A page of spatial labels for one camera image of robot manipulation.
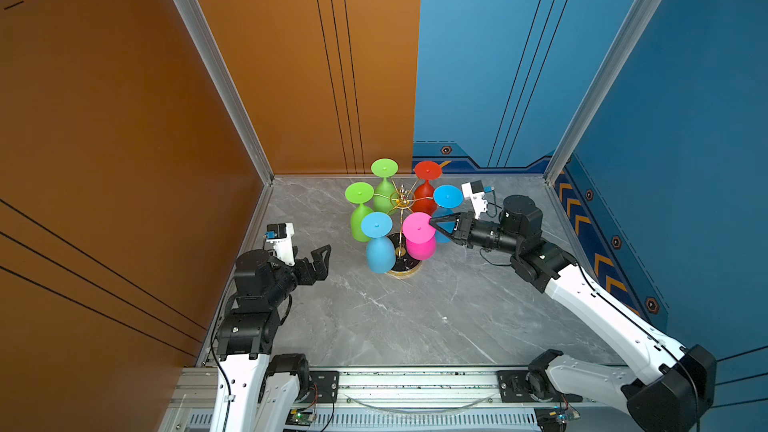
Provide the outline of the pink wine glass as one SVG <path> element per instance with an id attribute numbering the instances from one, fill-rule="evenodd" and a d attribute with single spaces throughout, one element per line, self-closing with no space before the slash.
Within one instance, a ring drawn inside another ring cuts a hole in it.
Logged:
<path id="1" fill-rule="evenodd" d="M 414 212 L 404 220 L 402 225 L 407 253 L 419 261 L 430 259 L 436 251 L 436 231 L 430 225 L 430 220 L 430 215 Z"/>

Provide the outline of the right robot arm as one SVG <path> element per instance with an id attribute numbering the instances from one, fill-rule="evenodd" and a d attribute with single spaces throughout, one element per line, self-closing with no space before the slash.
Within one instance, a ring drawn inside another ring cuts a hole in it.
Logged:
<path id="1" fill-rule="evenodd" d="M 472 212 L 433 217 L 453 243 L 508 254 L 509 265 L 538 292 L 571 311 L 623 360 L 621 367 L 577 360 L 549 349 L 528 365 L 540 402 L 579 395 L 629 415 L 644 431 L 698 428 L 714 402 L 715 357 L 686 347 L 643 320 L 593 279 L 577 259 L 544 239 L 543 213 L 527 196 L 504 199 L 497 222 Z"/>

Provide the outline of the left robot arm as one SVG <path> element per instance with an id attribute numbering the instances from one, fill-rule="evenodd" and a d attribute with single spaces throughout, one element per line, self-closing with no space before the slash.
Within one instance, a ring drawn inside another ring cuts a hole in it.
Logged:
<path id="1" fill-rule="evenodd" d="M 292 265 L 264 249 L 238 257 L 235 307 L 211 337 L 218 370 L 212 431 L 281 431 L 293 404 L 309 392 L 306 356 L 273 356 L 272 349 L 283 324 L 279 306 L 298 286 L 325 280 L 330 255 L 325 245 Z"/>

